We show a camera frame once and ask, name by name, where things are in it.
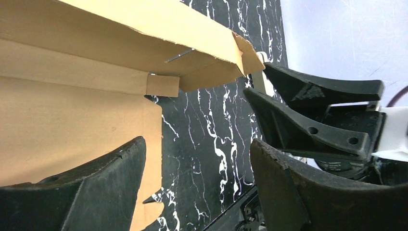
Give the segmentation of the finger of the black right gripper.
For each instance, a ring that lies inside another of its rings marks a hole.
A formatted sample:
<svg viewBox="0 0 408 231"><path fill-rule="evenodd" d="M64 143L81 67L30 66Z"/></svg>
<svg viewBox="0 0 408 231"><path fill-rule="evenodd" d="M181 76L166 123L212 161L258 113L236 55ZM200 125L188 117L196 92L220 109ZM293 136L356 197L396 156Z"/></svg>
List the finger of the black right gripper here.
<svg viewBox="0 0 408 231"><path fill-rule="evenodd" d="M381 80L331 79L297 72L271 62L264 65L267 79L292 109L379 101L384 91Z"/></svg>
<svg viewBox="0 0 408 231"><path fill-rule="evenodd" d="M265 142L282 152L324 161L365 161L372 153L369 134L308 118L255 89L243 91Z"/></svg>

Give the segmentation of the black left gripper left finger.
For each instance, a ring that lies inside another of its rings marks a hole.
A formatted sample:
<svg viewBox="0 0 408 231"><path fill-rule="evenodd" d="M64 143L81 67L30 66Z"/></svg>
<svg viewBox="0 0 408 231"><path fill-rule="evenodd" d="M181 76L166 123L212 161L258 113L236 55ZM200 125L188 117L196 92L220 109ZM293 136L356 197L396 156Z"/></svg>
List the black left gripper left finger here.
<svg viewBox="0 0 408 231"><path fill-rule="evenodd" d="M138 136L37 183L0 189L3 231L128 231L146 162Z"/></svg>

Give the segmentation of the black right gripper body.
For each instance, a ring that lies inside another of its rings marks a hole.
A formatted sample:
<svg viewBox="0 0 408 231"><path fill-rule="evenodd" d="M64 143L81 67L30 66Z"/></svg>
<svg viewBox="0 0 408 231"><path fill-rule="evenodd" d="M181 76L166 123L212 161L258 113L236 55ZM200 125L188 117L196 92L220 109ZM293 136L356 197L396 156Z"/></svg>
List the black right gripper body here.
<svg viewBox="0 0 408 231"><path fill-rule="evenodd" d="M378 149L386 114L374 104L332 106L322 123L346 130L365 132L372 142L372 154L363 164L315 160L316 167L344 178L380 185L398 185L408 181L408 162L382 159L373 155Z"/></svg>

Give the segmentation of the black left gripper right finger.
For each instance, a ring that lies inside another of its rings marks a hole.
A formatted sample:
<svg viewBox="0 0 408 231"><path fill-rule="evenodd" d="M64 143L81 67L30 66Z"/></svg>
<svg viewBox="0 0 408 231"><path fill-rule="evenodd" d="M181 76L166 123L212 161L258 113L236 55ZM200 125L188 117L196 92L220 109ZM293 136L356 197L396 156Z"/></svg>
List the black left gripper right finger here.
<svg viewBox="0 0 408 231"><path fill-rule="evenodd" d="M269 231L405 231L408 186L349 180L254 139L250 160Z"/></svg>

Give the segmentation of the brown cardboard box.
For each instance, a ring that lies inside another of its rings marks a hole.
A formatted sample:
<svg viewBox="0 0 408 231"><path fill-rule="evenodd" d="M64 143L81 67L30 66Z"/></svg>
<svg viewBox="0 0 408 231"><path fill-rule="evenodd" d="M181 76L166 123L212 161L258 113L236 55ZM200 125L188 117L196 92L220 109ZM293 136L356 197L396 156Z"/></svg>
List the brown cardboard box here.
<svg viewBox="0 0 408 231"><path fill-rule="evenodd" d="M0 3L0 188L41 180L141 136L146 162L129 231L159 218L162 108L264 69L252 44L177 0Z"/></svg>

